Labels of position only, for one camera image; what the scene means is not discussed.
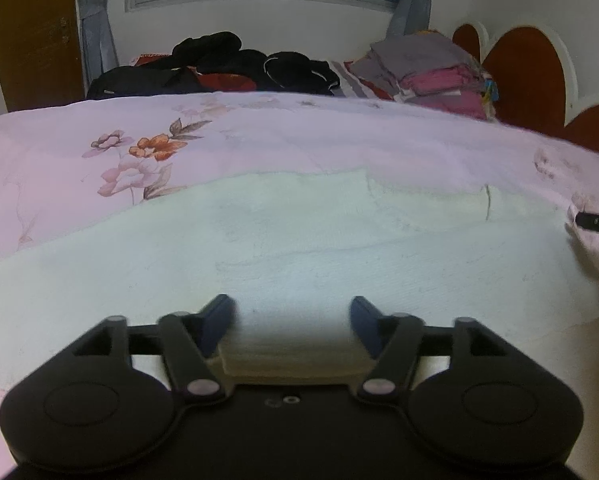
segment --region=pink bed sheet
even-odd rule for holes
[[[0,258],[217,178],[361,167],[422,189],[490,184],[599,210],[598,154],[498,124],[297,94],[121,98],[0,117]],[[0,436],[0,476],[11,466]]]

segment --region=pink flower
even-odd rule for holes
[[[82,157],[88,158],[90,156],[99,155],[114,146],[127,146],[134,142],[134,139],[131,137],[124,137],[123,135],[124,132],[122,130],[115,130],[113,133],[103,134],[99,139],[90,143],[90,146],[93,149],[84,153]]]
[[[102,196],[112,196],[129,187],[145,188],[153,185],[159,178],[158,164],[154,158],[136,158],[126,155],[119,161],[117,168],[111,168],[102,173],[106,181],[98,193]]]

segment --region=headboard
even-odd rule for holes
[[[579,98],[575,67],[554,30],[519,23],[490,40],[484,25],[466,22],[453,41],[493,76],[502,123],[599,152],[599,93]]]

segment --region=door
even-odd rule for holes
[[[9,112],[84,99],[75,0],[0,0],[0,82]]]

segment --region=pile of clothes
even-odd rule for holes
[[[298,52],[266,56],[242,49],[232,32],[188,38],[170,56],[109,70],[90,85],[88,99],[212,91],[274,91],[333,95],[340,80],[326,61]]]
[[[438,32],[373,43],[348,69],[381,98],[494,118],[497,86],[468,52]]]

